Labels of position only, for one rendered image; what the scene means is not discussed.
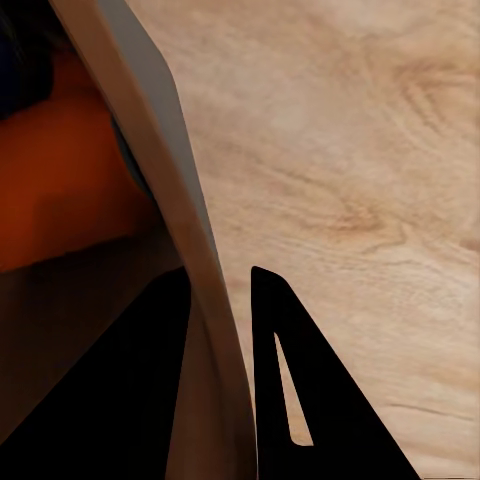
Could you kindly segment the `can of soda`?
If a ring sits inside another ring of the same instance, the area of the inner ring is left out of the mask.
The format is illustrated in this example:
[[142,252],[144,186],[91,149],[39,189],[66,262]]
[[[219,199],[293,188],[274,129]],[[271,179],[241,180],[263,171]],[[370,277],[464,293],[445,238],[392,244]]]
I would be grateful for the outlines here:
[[22,48],[28,74],[28,94],[20,96],[0,118],[16,114],[26,106],[60,96],[78,86],[96,86],[80,55]]
[[28,94],[24,52],[8,21],[0,14],[0,116]]
[[144,231],[159,213],[97,86],[0,118],[0,275]]

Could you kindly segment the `trash can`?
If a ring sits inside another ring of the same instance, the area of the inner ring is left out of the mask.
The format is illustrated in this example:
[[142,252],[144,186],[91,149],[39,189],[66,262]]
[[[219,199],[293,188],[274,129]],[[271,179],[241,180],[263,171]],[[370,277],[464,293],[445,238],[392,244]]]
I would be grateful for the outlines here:
[[259,480],[250,384],[172,72],[125,0],[0,0],[23,47],[80,55],[161,213],[0,275],[0,445],[159,275],[191,308],[165,480]]

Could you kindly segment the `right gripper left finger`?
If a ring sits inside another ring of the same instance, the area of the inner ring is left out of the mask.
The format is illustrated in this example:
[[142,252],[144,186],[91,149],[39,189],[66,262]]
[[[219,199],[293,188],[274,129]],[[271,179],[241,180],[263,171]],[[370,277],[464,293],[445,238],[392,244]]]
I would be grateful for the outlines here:
[[0,445],[0,480],[165,480],[191,308],[157,276]]

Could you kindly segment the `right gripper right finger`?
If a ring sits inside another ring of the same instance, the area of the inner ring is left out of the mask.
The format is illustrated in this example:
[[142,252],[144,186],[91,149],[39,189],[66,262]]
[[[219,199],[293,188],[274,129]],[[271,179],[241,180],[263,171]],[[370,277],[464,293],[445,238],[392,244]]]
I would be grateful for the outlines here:
[[[251,269],[259,480],[419,480],[284,277]],[[312,440],[290,436],[274,334]]]

